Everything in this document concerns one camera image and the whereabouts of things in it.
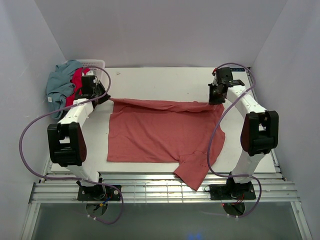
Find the salmon pink t-shirt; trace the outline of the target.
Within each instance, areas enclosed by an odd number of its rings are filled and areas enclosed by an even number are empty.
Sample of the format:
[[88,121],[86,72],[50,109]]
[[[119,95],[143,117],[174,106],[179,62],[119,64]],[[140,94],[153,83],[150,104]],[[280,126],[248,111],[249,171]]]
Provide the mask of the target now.
[[175,163],[174,174],[197,191],[219,157],[222,104],[114,98],[107,161]]

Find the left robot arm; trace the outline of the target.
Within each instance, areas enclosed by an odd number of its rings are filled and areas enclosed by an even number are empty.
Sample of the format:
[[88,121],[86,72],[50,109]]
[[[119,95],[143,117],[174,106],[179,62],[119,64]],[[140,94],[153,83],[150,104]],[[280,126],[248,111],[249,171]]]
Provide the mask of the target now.
[[106,195],[106,187],[99,183],[102,181],[101,175],[84,164],[87,146],[82,126],[95,107],[107,101],[110,96],[95,99],[105,94],[106,90],[92,71],[87,75],[82,74],[80,79],[82,86],[75,93],[75,106],[58,123],[47,127],[49,154],[54,164],[68,169],[78,178],[77,184],[81,187],[82,194],[100,200]]

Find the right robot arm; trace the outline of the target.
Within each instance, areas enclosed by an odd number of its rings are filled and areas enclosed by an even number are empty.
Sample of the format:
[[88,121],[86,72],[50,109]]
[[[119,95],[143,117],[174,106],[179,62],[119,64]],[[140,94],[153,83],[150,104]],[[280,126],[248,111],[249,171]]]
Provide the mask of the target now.
[[252,184],[259,162],[278,145],[279,115],[262,107],[246,90],[240,79],[234,79],[230,67],[215,68],[209,86],[209,104],[230,101],[244,119],[240,144],[242,152],[225,184],[210,185],[211,200],[254,200]]

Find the magenta red t-shirt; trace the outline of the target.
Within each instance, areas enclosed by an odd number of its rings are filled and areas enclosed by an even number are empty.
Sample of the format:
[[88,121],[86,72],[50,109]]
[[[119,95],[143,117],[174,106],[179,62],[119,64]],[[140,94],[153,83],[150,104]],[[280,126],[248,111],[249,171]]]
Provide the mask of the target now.
[[82,74],[86,75],[89,71],[90,71],[89,68],[86,68],[83,71],[83,68],[81,67],[74,72],[71,79],[71,83],[74,85],[74,89],[73,89],[73,93],[66,98],[66,104],[65,104],[66,107],[71,106],[73,104],[75,100],[76,92],[78,91],[78,89],[82,87]]

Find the white plastic laundry basket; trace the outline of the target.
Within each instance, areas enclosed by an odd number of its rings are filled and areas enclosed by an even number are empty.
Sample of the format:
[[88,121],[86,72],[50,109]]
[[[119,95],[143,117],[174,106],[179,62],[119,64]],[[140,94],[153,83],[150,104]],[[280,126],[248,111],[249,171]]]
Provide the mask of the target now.
[[82,64],[83,67],[90,68],[99,80],[102,80],[104,73],[99,68],[105,68],[105,61],[101,59],[77,59],[78,62]]

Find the blue label sticker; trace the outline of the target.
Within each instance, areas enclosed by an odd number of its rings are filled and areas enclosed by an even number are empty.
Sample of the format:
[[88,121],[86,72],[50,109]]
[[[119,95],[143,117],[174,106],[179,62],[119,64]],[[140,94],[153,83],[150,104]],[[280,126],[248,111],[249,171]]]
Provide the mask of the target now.
[[243,67],[231,67],[230,70],[232,72],[246,72],[247,70]]

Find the grey-blue t-shirt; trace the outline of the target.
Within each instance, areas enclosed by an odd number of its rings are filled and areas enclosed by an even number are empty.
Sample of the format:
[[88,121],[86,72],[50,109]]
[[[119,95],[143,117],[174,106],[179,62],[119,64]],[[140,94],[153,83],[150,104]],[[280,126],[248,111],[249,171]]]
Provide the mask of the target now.
[[[50,112],[63,109],[67,105],[67,98],[75,89],[72,78],[76,70],[82,68],[82,64],[77,60],[68,60],[63,64],[57,64],[55,71],[50,72],[46,84],[46,97]],[[54,120],[59,120],[63,115],[63,110],[51,114]]]

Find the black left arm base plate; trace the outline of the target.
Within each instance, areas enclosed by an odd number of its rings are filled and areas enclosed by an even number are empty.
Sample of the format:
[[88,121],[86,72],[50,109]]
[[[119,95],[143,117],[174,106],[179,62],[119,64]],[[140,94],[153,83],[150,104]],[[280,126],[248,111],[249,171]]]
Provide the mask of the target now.
[[80,186],[78,189],[78,201],[120,201],[121,185],[115,185],[115,188],[104,185]]

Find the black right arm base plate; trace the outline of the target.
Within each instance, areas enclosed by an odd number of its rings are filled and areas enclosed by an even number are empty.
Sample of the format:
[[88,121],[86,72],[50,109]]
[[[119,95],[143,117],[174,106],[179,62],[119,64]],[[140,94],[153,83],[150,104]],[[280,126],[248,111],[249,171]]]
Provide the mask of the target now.
[[251,185],[248,189],[228,189],[226,184],[210,184],[203,188],[211,200],[255,200],[256,193]]

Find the aluminium rail frame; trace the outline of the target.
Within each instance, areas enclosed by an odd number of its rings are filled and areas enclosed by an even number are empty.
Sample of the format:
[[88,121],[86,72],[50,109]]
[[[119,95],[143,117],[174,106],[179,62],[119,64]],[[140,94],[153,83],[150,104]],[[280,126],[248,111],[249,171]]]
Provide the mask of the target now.
[[194,191],[172,174],[112,172],[104,179],[122,197],[110,201],[103,216],[87,213],[69,174],[43,173],[32,187],[22,232],[24,240],[311,240],[300,194],[282,173],[274,151],[267,160],[274,172],[256,174],[256,199],[245,200],[244,218],[232,218],[222,200],[212,200],[210,185],[225,179],[209,174]]

